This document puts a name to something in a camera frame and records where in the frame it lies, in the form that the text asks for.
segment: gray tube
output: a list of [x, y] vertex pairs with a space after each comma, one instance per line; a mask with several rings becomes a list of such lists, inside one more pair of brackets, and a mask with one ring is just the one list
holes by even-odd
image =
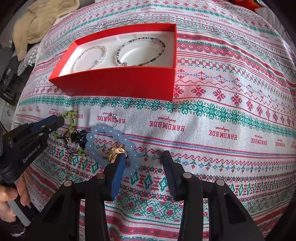
[[25, 227], [28, 227], [30, 225], [30, 220], [26, 217], [26, 215], [21, 211], [19, 206], [16, 204], [15, 201], [7, 201], [8, 206], [14, 211], [15, 215], [20, 219], [22, 224]]

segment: silver ring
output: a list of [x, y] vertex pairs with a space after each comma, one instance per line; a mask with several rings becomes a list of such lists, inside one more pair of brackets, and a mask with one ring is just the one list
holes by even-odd
[[111, 127], [114, 128], [114, 127], [117, 126], [119, 118], [117, 117], [117, 114], [109, 114], [108, 117], [107, 117], [107, 119], [106, 119], [106, 125], [107, 125], [107, 126], [110, 126], [110, 125], [108, 125], [108, 119], [109, 119], [110, 117], [112, 117], [112, 118], [115, 119], [116, 125], [115, 125], [115, 126], [111, 126]]

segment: bracelet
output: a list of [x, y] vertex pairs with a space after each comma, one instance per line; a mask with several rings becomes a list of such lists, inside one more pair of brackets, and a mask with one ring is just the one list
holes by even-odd
[[132, 177], [135, 171], [140, 168], [139, 154], [134, 150], [134, 143], [128, 139], [127, 135], [123, 135], [120, 130], [114, 129], [113, 127], [103, 123], [98, 126], [91, 127], [91, 132], [86, 135], [87, 143], [85, 144], [85, 149], [88, 151], [89, 156], [102, 167], [105, 167], [110, 163], [98, 153], [98, 149], [94, 148], [93, 141], [95, 139], [95, 135], [100, 132], [105, 133], [107, 136], [112, 136], [115, 140], [119, 140], [120, 145], [111, 149], [108, 159], [112, 163], [115, 161], [118, 153], [124, 153], [126, 158], [128, 158], [129, 163], [127, 163], [127, 167], [123, 172], [123, 177]]
[[103, 46], [103, 45], [92, 46], [92, 47], [90, 47], [90, 48], [84, 50], [84, 51], [82, 52], [82, 54], [80, 54], [80, 55], [78, 56], [78, 58], [75, 60], [74, 64], [72, 65], [72, 69], [71, 69], [71, 73], [72, 73], [72, 74], [75, 73], [75, 72], [74, 72], [75, 65], [77, 64], [77, 61], [82, 57], [82, 55], [84, 55], [87, 51], [89, 51], [89, 50], [91, 50], [91, 49], [94, 49], [94, 48], [101, 48], [104, 52], [103, 52], [103, 55], [102, 55], [100, 58], [98, 58], [98, 59], [96, 60], [97, 62], [96, 62], [93, 66], [91, 66], [89, 69], [87, 69], [87, 70], [94, 69], [97, 65], [99, 65], [100, 63], [102, 63], [102, 61], [103, 61], [104, 58], [106, 57], [106, 54], [107, 54], [107, 48], [106, 48], [105, 46]]
[[78, 150], [75, 152], [71, 151], [68, 146], [68, 141], [71, 138], [71, 134], [76, 132], [76, 126], [75, 126], [75, 112], [73, 110], [66, 111], [64, 114], [61, 114], [64, 119], [70, 119], [70, 125], [67, 128], [67, 131], [63, 135], [59, 135], [59, 131], [56, 130], [53, 134], [55, 139], [62, 139], [65, 143], [64, 147], [66, 148], [67, 152], [72, 156], [81, 156], [85, 157], [85, 154], [83, 152], [83, 148], [79, 147]]
[[131, 42], [133, 42], [133, 41], [139, 40], [139, 39], [151, 39], [152, 42], [154, 42], [154, 43], [157, 43], [157, 42], [161, 43], [163, 47], [162, 47], [161, 51], [159, 52], [159, 54], [158, 54], [155, 58], [150, 59], [149, 61], [144, 62], [144, 63], [141, 63], [141, 64], [138, 64], [138, 65], [132, 65], [131, 67], [134, 67], [134, 66], [144, 66], [144, 65], [146, 65], [146, 64], [152, 63], [152, 62], [154, 62], [155, 60], [157, 60], [157, 59], [163, 54], [163, 52], [165, 51], [165, 43], [164, 43], [163, 41], [161, 41], [160, 39], [158, 39], [158, 38], [142, 37], [142, 38], [132, 39], [132, 40], [128, 41], [127, 43], [125, 43], [124, 45], [122, 45], [121, 48], [117, 51], [117, 53], [116, 53], [116, 61], [117, 61], [117, 63], [118, 63], [119, 65], [121, 65], [121, 66], [123, 66], [123, 67], [127, 67], [127, 65], [128, 65], [128, 63], [126, 63], [126, 62], [123, 62], [123, 63], [122, 63], [122, 62], [119, 61], [119, 53], [120, 53], [120, 51], [121, 51], [121, 50], [124, 48], [124, 46], [126, 46], [127, 44], [129, 44], [129, 43], [131, 43]]

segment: gray cushion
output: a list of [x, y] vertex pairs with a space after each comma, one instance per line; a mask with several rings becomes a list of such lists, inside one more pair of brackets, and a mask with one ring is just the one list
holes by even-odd
[[82, 8], [82, 7], [85, 7], [85, 6], [88, 6], [90, 4], [93, 4], [95, 0], [79, 0], [79, 8]]

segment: finger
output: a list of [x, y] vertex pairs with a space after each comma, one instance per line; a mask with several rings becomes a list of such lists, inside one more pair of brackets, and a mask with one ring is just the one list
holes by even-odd
[[23, 175], [20, 176], [16, 186], [17, 186], [17, 192], [20, 195], [20, 203], [23, 206], [29, 205], [31, 198], [27, 189], [26, 180]]
[[0, 201], [12, 201], [17, 198], [17, 190], [6, 186], [0, 186]]
[[8, 206], [7, 202], [0, 202], [0, 219], [8, 223], [16, 221], [15, 213]]

